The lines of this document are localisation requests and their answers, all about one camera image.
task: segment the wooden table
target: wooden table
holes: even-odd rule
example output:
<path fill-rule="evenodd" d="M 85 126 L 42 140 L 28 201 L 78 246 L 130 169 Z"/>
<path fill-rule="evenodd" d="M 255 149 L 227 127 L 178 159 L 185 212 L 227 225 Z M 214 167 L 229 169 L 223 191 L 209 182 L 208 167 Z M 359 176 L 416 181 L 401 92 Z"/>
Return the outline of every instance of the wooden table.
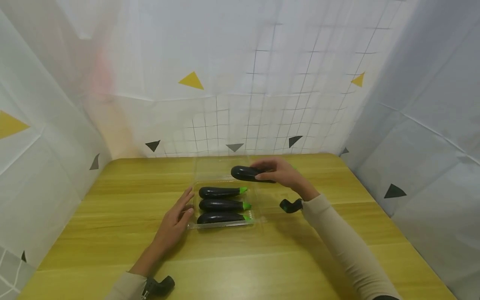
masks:
<path fill-rule="evenodd" d="M 340 158 L 286 159 L 361 235 L 404 299 L 454 299 Z M 102 299 L 151 241 L 163 214 L 191 183 L 191 170 L 187 157 L 111 162 L 19 299 Z M 155 276 L 175 279 L 168 300 L 356 299 L 301 213 L 278 207 L 296 195 L 278 184 L 259 185 L 267 222 L 259 230 L 188 230 Z"/>

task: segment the grid pattern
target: grid pattern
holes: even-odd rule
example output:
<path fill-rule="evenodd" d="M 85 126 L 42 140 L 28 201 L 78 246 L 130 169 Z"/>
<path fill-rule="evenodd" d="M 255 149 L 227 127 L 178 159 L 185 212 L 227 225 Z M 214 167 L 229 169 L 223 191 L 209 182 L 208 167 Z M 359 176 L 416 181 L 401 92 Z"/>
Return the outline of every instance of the grid pattern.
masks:
<path fill-rule="evenodd" d="M 394 29 L 392 20 L 402 2 L 385 1 L 369 15 L 361 36 L 348 49 L 344 72 L 335 77 L 338 82 L 331 87 L 338 59 L 345 56 L 340 47 L 342 35 L 352 27 L 339 19 L 351 7 L 347 1 L 336 3 L 327 3 L 319 24 L 308 28 L 312 34 L 303 37 L 302 43 L 309 48 L 302 48 L 295 57 L 286 95 L 269 93 L 269 84 L 275 75 L 274 54 L 279 51 L 276 41 L 281 39 L 282 27 L 288 25 L 266 24 L 244 73 L 242 81 L 247 84 L 241 95 L 200 99 L 202 111 L 175 131 L 171 140 L 163 140 L 154 155 L 338 154 L 352 126 L 350 120 L 361 109 L 359 104 L 369 89 L 351 81 L 365 71 L 374 73 L 372 69 L 381 68 L 382 62 L 375 61 L 375 55 L 384 51 L 382 41 Z M 293 136 L 302 137 L 289 147 L 288 139 Z M 234 153 L 227 144 L 244 145 Z"/>
<path fill-rule="evenodd" d="M 0 247 L 0 299 L 15 299 L 35 269 Z"/>

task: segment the clear plastic tray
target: clear plastic tray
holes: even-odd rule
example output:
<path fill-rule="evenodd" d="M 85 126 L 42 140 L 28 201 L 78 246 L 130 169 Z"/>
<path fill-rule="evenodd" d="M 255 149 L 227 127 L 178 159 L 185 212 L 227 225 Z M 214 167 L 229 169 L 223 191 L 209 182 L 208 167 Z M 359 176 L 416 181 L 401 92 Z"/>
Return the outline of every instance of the clear plastic tray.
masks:
<path fill-rule="evenodd" d="M 247 156 L 201 156 L 196 157 L 194 162 L 193 192 L 195 196 L 192 199 L 194 213 L 189 222 L 189 229 L 217 228 L 227 226 L 249 225 L 257 227 L 263 221 L 260 203 L 257 195 L 257 183 L 240 181 L 233 178 L 230 170 L 234 166 L 249 166 L 250 160 Z M 203 186 L 239 188 L 247 187 L 247 191 L 231 200 L 247 201 L 252 205 L 251 209 L 237 212 L 248 216 L 250 220 L 219 222 L 209 224 L 197 224 L 197 218 L 203 213 L 198 207 L 201 197 L 198 190 Z"/>

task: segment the eggplant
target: eggplant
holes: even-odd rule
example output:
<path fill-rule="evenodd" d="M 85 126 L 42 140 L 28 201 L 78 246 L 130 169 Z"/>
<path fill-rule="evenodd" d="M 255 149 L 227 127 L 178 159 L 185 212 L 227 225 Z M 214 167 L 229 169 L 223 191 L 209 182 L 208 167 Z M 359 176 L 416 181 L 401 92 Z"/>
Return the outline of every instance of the eggplant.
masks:
<path fill-rule="evenodd" d="M 197 219 L 197 224 L 232 222 L 232 221 L 248 221 L 248 216 L 243 216 L 235 213 L 226 212 L 208 212 L 202 214 Z"/>
<path fill-rule="evenodd" d="M 229 199 L 203 199 L 198 207 L 206 212 L 242 211 L 252 208 L 248 202 Z"/>
<path fill-rule="evenodd" d="M 235 197 L 247 191 L 246 187 L 241 188 L 216 188 L 211 186 L 204 186 L 198 190 L 198 195 L 203 199 L 221 199 Z"/>
<path fill-rule="evenodd" d="M 234 166 L 230 171 L 230 174 L 233 178 L 243 181 L 254 181 L 254 182 L 269 182 L 269 183 L 276 183 L 273 180 L 257 180 L 255 176 L 264 173 L 264 171 L 252 168 L 252 167 L 245 167 L 245 166 Z"/>

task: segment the white curtain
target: white curtain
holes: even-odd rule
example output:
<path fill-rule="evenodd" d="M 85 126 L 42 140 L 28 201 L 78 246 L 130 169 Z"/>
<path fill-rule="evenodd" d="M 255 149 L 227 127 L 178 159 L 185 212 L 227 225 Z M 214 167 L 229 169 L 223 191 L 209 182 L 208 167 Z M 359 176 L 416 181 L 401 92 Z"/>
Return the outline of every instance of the white curtain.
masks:
<path fill-rule="evenodd" d="M 342 158 L 462 300 L 480 295 L 480 2 L 422 1 Z"/>
<path fill-rule="evenodd" d="M 0 7 L 120 158 L 339 153 L 415 5 L 10 0 Z M 192 72 L 199 86 L 179 84 Z"/>
<path fill-rule="evenodd" d="M 37 267 L 111 158 L 2 11 L 0 36 L 0 246 Z"/>

